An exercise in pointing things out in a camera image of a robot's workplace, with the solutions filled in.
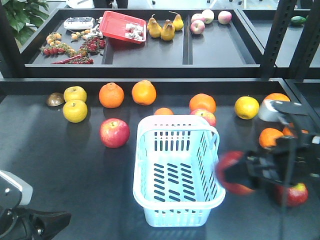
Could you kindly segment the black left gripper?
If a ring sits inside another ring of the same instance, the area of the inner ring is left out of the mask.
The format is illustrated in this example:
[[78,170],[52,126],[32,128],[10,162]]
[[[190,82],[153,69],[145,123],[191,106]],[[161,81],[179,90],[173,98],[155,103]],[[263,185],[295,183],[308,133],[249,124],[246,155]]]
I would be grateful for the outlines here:
[[51,240],[70,223],[69,212],[45,212],[22,207],[6,209],[0,216],[2,240]]

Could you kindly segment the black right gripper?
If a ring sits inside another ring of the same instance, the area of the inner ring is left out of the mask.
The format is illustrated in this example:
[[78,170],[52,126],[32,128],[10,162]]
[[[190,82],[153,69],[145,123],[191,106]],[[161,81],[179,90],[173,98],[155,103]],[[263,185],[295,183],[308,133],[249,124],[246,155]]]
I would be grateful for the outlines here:
[[223,181],[256,189],[256,179],[277,185],[294,186],[315,170],[320,172],[320,133],[293,123],[291,131],[297,137],[284,135],[276,146],[248,151],[244,160],[223,162]]

